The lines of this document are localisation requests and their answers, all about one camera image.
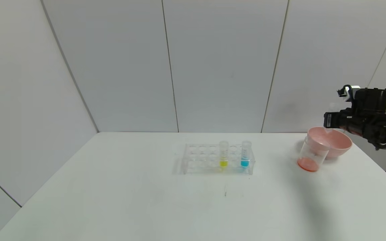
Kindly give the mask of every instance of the test tube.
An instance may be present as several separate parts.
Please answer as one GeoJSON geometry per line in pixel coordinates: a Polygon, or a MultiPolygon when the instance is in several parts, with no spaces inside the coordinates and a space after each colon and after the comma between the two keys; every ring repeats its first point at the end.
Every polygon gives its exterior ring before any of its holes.
{"type": "Polygon", "coordinates": [[[219,144],[220,149],[220,166],[227,167],[227,161],[229,156],[229,143],[227,141],[221,141],[219,144]]]}
{"type": "Polygon", "coordinates": [[[251,142],[242,142],[241,166],[247,168],[250,165],[251,142]]]}

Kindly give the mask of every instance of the test tube with blue liquid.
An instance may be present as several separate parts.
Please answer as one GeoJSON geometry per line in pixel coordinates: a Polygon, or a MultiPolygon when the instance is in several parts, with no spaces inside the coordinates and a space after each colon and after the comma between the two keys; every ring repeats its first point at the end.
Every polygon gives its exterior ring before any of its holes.
{"type": "Polygon", "coordinates": [[[241,166],[247,168],[250,165],[250,155],[251,155],[251,142],[243,141],[242,142],[242,152],[241,152],[241,166]]]}

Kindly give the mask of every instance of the yellow liquid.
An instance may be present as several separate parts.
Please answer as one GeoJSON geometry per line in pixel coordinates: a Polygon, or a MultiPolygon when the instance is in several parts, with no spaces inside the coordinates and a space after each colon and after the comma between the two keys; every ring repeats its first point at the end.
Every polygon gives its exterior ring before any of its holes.
{"type": "Polygon", "coordinates": [[[220,159],[220,166],[221,167],[227,167],[227,159],[226,160],[220,159]]]}

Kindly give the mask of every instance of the white table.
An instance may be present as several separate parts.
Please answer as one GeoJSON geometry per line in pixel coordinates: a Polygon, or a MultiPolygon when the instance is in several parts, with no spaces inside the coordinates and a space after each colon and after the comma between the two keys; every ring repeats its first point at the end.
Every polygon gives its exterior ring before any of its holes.
{"type": "Polygon", "coordinates": [[[305,134],[99,133],[0,241],[386,240],[386,173],[357,146],[300,169],[305,134]],[[185,143],[250,140],[254,175],[181,175],[185,143]]]}

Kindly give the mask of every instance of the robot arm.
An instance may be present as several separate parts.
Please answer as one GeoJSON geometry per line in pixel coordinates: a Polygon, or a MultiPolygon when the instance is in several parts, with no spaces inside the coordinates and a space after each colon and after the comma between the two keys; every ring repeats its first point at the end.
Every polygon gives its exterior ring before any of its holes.
{"type": "Polygon", "coordinates": [[[352,106],[339,112],[326,112],[324,127],[344,129],[367,139],[376,150],[386,149],[386,89],[345,85],[337,93],[352,106]]]}

